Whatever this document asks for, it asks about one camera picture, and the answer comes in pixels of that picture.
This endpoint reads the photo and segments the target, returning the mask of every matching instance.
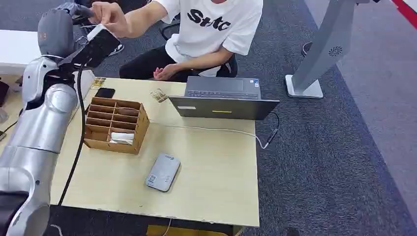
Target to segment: dark carpet floor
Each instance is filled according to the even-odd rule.
[[[0,29],[36,30],[40,13],[60,0],[30,4],[28,0],[0,3]],[[138,2],[126,1],[127,8]],[[246,57],[238,57],[239,76],[261,80],[264,99],[280,99],[281,126],[276,140],[258,150],[261,226],[245,235],[280,236],[295,228],[302,236],[414,236],[417,229],[387,167],[336,67],[321,78],[322,100],[286,95],[284,77],[302,61],[304,42],[316,25],[303,0],[264,0],[264,14]],[[117,77],[119,66],[141,52],[164,44],[157,28],[143,37],[124,39],[125,50],[95,70],[97,76]],[[257,122],[265,140],[273,117]],[[64,235],[144,235],[147,222],[167,220],[67,207],[52,208],[52,223]],[[176,222],[174,225],[230,227]],[[58,232],[51,228],[46,235]]]

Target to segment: white t-shirt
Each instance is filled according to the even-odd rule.
[[[211,0],[155,0],[168,15],[170,24],[181,13],[179,34],[173,34],[165,50],[176,62],[183,62],[219,50],[247,55],[259,20],[263,0],[227,0],[215,4]],[[201,73],[216,76],[219,67]]]

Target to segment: black cable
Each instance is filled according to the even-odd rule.
[[[15,124],[17,123],[17,121],[16,122],[14,122],[13,124],[11,124],[9,127],[7,127],[5,130],[4,130],[4,132],[7,132],[11,127],[13,127]]]
[[[278,128],[279,128],[279,116],[277,113],[275,112],[271,112],[272,114],[274,114],[276,116],[276,120],[277,120],[277,124],[276,124],[276,128],[273,130],[273,132],[270,134],[270,136],[267,139],[267,143],[265,144],[265,148],[268,147],[268,145],[272,142],[273,138],[276,136],[276,134],[278,133]]]
[[[62,192],[60,201],[58,202],[58,206],[62,205],[62,202],[64,201],[66,192],[69,187],[69,183],[71,182],[72,176],[74,175],[75,167],[77,166],[78,158],[80,157],[81,149],[83,148],[83,142],[84,142],[84,133],[86,129],[86,118],[85,118],[85,108],[84,108],[84,100],[83,100],[83,94],[81,93],[81,74],[83,72],[84,65],[81,65],[78,69],[78,76],[77,76],[77,94],[78,94],[78,100],[80,102],[80,108],[81,108],[81,139],[80,144],[78,144],[78,150],[77,154],[75,155],[74,163],[72,164],[71,171],[69,172],[68,179],[65,183],[64,190]]]
[[[272,114],[274,114],[275,116],[276,116],[276,121],[278,122],[277,124],[276,124],[276,128],[278,128],[279,127],[279,116],[278,116],[278,114],[277,113],[275,113],[275,112],[271,112]]]

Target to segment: wooden organizer box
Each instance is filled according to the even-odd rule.
[[[141,103],[94,97],[87,113],[84,143],[89,148],[138,154],[148,126]],[[133,145],[110,143],[112,132],[134,134]]]

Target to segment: black pants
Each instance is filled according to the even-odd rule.
[[[153,78],[157,67],[164,68],[176,62],[167,54],[165,46],[154,48],[139,55],[120,68],[120,78],[147,80]],[[187,82],[188,76],[193,75],[192,70],[183,70],[172,76],[168,81]]]

